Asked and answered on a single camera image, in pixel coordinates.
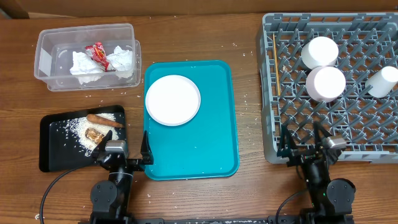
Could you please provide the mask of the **white napkin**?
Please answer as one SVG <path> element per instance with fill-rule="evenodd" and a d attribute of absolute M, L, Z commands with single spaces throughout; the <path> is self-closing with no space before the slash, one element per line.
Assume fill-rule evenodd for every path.
<path fill-rule="evenodd" d="M 94 61 L 92 61 L 92 59 L 89 56 L 87 56 L 86 53 L 73 51 L 72 60 L 73 60 L 73 66 L 70 69 L 70 73 L 72 75 L 79 75 L 78 81 L 81 85 L 89 82 L 95 82 L 101 78 L 101 75 L 93 75 L 85 77 L 80 76 L 80 75 L 103 72 L 100 66 Z"/>

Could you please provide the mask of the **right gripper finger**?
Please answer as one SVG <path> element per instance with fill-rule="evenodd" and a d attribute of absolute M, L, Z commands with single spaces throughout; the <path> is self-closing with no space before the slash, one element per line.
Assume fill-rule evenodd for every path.
<path fill-rule="evenodd" d="M 326 139 L 328 137 L 331 137 L 331 134 L 318 121 L 313 122 L 313 131 L 315 138 L 315 147 L 325 147 L 327 145 Z"/>
<path fill-rule="evenodd" d="M 292 134 L 287 129 L 286 125 L 282 125 L 280 130 L 280 142 L 277 152 L 292 152 L 292 150 L 296 149 L 297 145 L 292 137 Z"/>

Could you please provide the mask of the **white cup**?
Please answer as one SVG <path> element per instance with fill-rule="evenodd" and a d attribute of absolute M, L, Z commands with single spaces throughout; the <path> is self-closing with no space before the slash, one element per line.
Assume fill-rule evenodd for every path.
<path fill-rule="evenodd" d="M 397 68 L 386 66 L 369 78 L 365 83 L 365 87 L 372 86 L 368 91 L 371 96 L 383 98 L 387 96 L 397 84 L 397 79 Z"/>

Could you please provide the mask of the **silver foil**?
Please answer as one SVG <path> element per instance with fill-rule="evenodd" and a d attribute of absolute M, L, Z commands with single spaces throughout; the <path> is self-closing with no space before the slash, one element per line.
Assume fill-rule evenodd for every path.
<path fill-rule="evenodd" d="M 119 79 L 129 78 L 132 75 L 128 72 L 132 68 L 133 52 L 131 50 L 123 50 L 120 46 L 117 46 L 114 52 L 107 55 L 106 58 L 118 72 L 116 76 Z"/>

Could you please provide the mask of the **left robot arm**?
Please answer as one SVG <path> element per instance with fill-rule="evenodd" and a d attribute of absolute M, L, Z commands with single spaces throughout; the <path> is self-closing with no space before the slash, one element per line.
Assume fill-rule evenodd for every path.
<path fill-rule="evenodd" d="M 145 171 L 154 163 L 145 132 L 141 144 L 140 159 L 131 159 L 127 143 L 113 140 L 109 131 L 93 151 L 92 158 L 109 172 L 108 179 L 97 182 L 91 190 L 90 199 L 93 210 L 90 223 L 136 223 L 127 209 L 135 172 Z"/>

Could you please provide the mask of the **wooden chopstick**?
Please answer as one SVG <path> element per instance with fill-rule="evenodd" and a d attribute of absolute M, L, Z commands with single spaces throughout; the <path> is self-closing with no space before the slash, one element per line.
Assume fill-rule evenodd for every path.
<path fill-rule="evenodd" d="M 276 80 L 277 96 L 280 96 L 278 56 L 277 56 L 277 47 L 276 47 L 276 41 L 275 41 L 275 34 L 274 33 L 272 34 L 272 44 L 273 44 L 273 53 L 274 53 L 274 66 L 275 66 L 275 80 Z"/>

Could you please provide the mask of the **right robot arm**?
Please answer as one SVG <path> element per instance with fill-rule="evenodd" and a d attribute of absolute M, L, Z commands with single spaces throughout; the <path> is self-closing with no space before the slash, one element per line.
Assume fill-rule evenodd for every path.
<path fill-rule="evenodd" d="M 348 179 L 330 179 L 329 168 L 346 149 L 346 141 L 329 133 L 319 122 L 313 123 L 315 144 L 309 149 L 298 149 L 286 125 L 281 126 L 277 156 L 287 158 L 288 167 L 301 169 L 306 189 L 284 200 L 275 216 L 274 223 L 353 223 L 352 203 L 356 187 Z M 312 207 L 303 208 L 296 216 L 281 215 L 284 205 L 293 198 L 309 193 Z"/>

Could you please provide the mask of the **large white plate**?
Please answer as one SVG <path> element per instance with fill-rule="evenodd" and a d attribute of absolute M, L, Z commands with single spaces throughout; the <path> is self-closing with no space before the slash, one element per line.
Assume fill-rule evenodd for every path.
<path fill-rule="evenodd" d="M 180 126 L 195 117 L 200 109 L 201 94 L 189 78 L 167 75 L 156 80 L 147 90 L 146 111 L 165 126 Z"/>

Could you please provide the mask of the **red snack wrapper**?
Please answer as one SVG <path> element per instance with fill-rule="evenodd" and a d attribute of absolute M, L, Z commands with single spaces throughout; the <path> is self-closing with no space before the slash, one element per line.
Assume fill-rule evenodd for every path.
<path fill-rule="evenodd" d="M 101 42 L 95 42 L 93 45 L 86 46 L 85 53 L 105 72 L 112 70 L 111 63 L 106 58 L 106 52 Z"/>

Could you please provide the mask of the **brown fried stick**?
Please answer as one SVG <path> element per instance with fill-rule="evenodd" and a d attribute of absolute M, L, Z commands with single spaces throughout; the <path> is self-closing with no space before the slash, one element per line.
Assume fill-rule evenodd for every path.
<path fill-rule="evenodd" d="M 95 115 L 95 114 L 88 114 L 86 116 L 87 120 L 91 123 L 95 123 L 95 124 L 100 124 L 100 125 L 104 125 L 104 126 L 110 126 L 110 127 L 114 127 L 114 128 L 124 128 L 124 125 L 121 123 L 118 123 L 116 121 L 112 121 L 110 119 Z"/>

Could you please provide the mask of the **pale green bowl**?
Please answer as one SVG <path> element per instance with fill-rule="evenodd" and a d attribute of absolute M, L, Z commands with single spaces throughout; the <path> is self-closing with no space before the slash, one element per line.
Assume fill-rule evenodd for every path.
<path fill-rule="evenodd" d="M 338 58 L 338 45 L 328 37 L 316 37 L 307 43 L 302 51 L 301 58 L 309 69 L 324 66 L 334 66 Z"/>

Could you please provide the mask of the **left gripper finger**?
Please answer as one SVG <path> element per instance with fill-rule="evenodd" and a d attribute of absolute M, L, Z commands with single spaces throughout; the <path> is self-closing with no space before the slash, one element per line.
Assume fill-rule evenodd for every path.
<path fill-rule="evenodd" d="M 154 157 L 149 145 L 149 135 L 147 131 L 144 131 L 144 135 L 142 138 L 141 144 L 141 156 L 142 156 L 142 164 L 144 165 L 153 165 Z"/>
<path fill-rule="evenodd" d="M 113 132 L 108 133 L 102 138 L 101 142 L 93 149 L 92 155 L 98 156 L 100 153 L 105 151 L 105 147 L 108 141 L 112 140 Z"/>

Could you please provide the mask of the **golden fried food piece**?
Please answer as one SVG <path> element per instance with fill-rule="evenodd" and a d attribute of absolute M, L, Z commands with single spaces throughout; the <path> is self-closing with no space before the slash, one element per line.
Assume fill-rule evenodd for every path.
<path fill-rule="evenodd" d="M 85 137 L 95 144 L 99 144 L 104 138 L 104 135 L 94 128 L 88 128 L 85 131 Z"/>

